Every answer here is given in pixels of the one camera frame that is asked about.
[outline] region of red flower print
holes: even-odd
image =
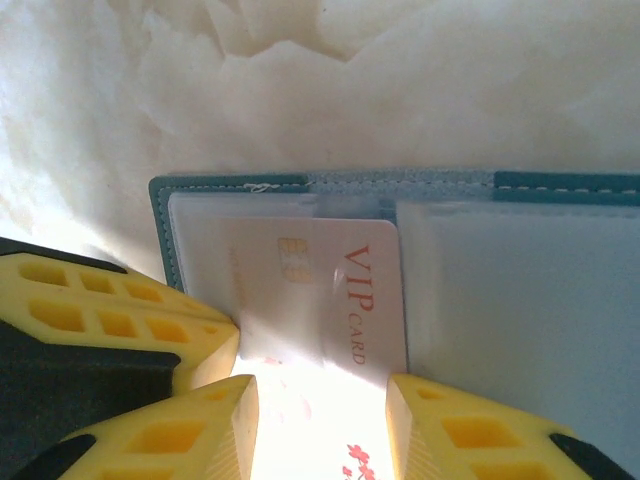
[[[347,445],[347,447],[349,447],[349,455],[353,458],[357,458],[365,465],[369,463],[369,454],[363,452],[359,445],[355,445],[353,447],[351,445]]]
[[[366,464],[360,465],[359,470],[362,473],[362,475],[360,475],[360,478],[364,478],[364,480],[376,480],[373,470],[371,470]]]

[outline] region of wallet stitching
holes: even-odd
[[[393,183],[393,184],[412,184],[412,185],[466,185],[466,186],[479,186],[479,187],[488,187],[494,188],[494,184],[491,182],[466,182],[464,180],[460,180],[457,182],[452,182],[448,180],[432,180],[432,181],[416,181],[416,180],[338,180],[338,181],[311,181],[308,183],[283,183],[283,184],[269,184],[270,188],[281,188],[281,187],[308,187],[311,185],[351,185],[351,184],[360,184],[360,185],[368,185],[368,184],[379,184],[379,183]],[[165,245],[167,248],[167,256],[169,257],[169,266],[171,267],[171,275],[173,276],[173,283],[176,284],[178,281],[178,274],[176,272],[176,266],[174,263],[175,252],[174,249],[171,248],[171,241],[169,239],[169,229],[167,228],[167,220],[165,209],[162,205],[161,194],[165,190],[198,190],[204,188],[219,188],[221,190],[241,190],[247,189],[249,184],[246,185],[181,185],[181,186],[164,186],[158,189],[156,199],[158,202],[158,212],[160,213],[160,222],[162,223],[162,230],[164,233]],[[557,193],[587,193],[587,194],[623,194],[623,195],[639,195],[640,192],[638,190],[622,190],[615,191],[611,189],[600,189],[600,190],[589,190],[587,188],[576,188],[576,189],[568,189],[568,188],[548,188],[548,187],[529,187],[526,185],[500,185],[498,190],[519,190],[519,191],[538,191],[538,192],[557,192]]]

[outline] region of black plastic part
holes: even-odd
[[[634,480],[620,465],[590,443],[561,433],[552,433],[549,438],[593,480]]]
[[[96,443],[93,435],[79,435],[38,455],[11,480],[58,480]]]
[[[171,396],[174,353],[40,342],[0,319],[0,479],[74,431]]]
[[[99,268],[110,272],[127,273],[127,271],[120,265],[116,265],[115,263],[107,262],[105,260],[83,257],[82,255],[76,255],[74,253],[61,252],[60,250],[53,250],[51,248],[40,247],[38,245],[0,237],[0,257],[5,255],[15,255],[17,253],[30,253],[31,255],[37,255],[39,257],[54,258],[64,262]]]

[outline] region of white fabric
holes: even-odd
[[[637,0],[0,0],[0,234],[162,278],[169,172],[640,165]]]

